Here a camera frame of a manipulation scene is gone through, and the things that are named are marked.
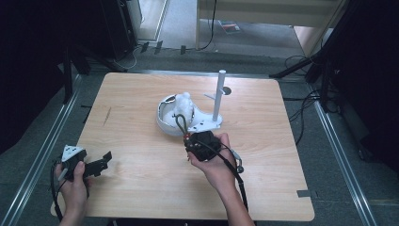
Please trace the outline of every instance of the metal rail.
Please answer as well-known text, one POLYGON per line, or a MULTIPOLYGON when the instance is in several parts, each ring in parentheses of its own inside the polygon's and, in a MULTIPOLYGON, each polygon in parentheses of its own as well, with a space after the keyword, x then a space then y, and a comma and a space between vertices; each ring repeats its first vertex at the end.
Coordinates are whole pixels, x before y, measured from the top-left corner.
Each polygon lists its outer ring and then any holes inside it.
POLYGON ((56 121, 54 122, 49 134, 47 135, 47 138, 41 145, 38 156, 33 162, 29 172, 26 174, 24 181, 18 188, 17 193, 15 194, 11 206, 9 207, 8 212, 6 213, 6 216, 1 223, 2 226, 17 224, 29 200, 29 197, 32 194, 32 191, 40 178, 41 172, 43 171, 49 155, 52 152, 54 145, 56 144, 58 136, 61 133, 62 128, 64 127, 65 121, 71 113, 71 110, 80 90, 81 80, 81 76, 77 74, 73 83, 75 86, 75 92, 73 93, 71 99, 61 107, 58 116, 56 117, 56 121))

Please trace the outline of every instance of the person's left hand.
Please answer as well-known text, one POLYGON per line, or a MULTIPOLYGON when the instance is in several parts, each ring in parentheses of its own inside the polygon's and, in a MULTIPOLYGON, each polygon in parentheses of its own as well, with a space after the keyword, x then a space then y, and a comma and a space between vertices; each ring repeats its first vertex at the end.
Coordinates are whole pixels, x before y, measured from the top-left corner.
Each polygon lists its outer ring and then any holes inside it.
MULTIPOLYGON (((56 166, 56 178, 62 171, 62 165, 56 166)), ((65 201, 65 213, 60 225, 80 225, 88 207, 88 194, 83 182, 85 163, 80 161, 73 172, 73 182, 62 180, 59 182, 62 197, 65 201)))

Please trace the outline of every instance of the hand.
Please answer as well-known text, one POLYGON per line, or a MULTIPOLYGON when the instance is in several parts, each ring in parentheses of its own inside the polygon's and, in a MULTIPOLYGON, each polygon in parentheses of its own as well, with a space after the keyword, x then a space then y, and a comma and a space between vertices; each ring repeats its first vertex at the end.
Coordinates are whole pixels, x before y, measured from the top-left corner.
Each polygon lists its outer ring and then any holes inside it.
MULTIPOLYGON (((62 165, 56 166, 56 178, 62 171, 62 165)), ((85 217, 88 207, 88 195, 83 182, 85 164, 80 161, 73 172, 73 182, 62 180, 59 185, 65 201, 65 213, 60 225, 80 225, 85 217)))
MULTIPOLYGON (((229 149, 223 146, 224 144, 230 148, 229 136, 227 134, 221 134, 215 135, 215 137, 219 138, 220 142, 222 143, 222 151, 220 154, 228 159, 233 166, 236 166, 232 153, 229 151, 229 149)), ((206 179, 208 179, 211 186, 218 192, 226 189, 235 189, 234 175, 220 157, 215 156, 213 159, 207 162, 200 162, 191 152, 188 152, 188 157, 191 159, 191 164, 193 166, 199 168, 205 173, 206 179)))
MULTIPOLYGON (((227 134, 215 135, 222 143, 222 151, 220 152, 223 157, 236 167, 235 159, 229 149, 223 146, 226 145, 230 148, 229 136, 227 134)), ((235 188, 235 178, 230 169, 226 166, 224 161, 215 156, 207 162, 200 162, 197 157, 188 152, 191 159, 191 164, 205 173, 211 186, 213 186, 222 200, 227 213, 227 219, 231 226, 253 226, 254 223, 241 201, 240 194, 235 188)))

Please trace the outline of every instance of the white pole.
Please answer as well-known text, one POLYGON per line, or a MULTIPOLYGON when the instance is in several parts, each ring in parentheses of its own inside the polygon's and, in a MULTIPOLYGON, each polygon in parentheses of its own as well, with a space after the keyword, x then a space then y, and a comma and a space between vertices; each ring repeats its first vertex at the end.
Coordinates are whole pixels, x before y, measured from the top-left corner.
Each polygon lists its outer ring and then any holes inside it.
POLYGON ((220 101, 221 101, 222 95, 223 95, 223 85, 224 85, 225 77, 226 77, 226 71, 220 70, 219 71, 219 77, 217 78, 215 106, 214 106, 214 116, 212 117, 213 121, 217 121, 217 116, 219 115, 220 101))

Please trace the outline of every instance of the wooden tabletop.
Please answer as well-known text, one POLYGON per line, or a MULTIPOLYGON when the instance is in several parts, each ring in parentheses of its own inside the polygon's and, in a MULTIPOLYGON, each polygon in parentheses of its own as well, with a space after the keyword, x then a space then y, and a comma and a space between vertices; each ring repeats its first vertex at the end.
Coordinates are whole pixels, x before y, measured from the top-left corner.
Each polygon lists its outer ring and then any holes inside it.
MULTIPOLYGON (((181 137, 156 123, 166 96, 188 91, 197 107, 212 113, 217 77, 109 73, 100 88, 77 146, 87 162, 108 151, 113 159, 94 185, 88 216, 110 218, 225 219, 226 211, 204 174, 187 161, 181 137)), ((243 159, 241 174, 254 220, 314 218, 279 84, 269 79, 226 77, 223 123, 243 159)))

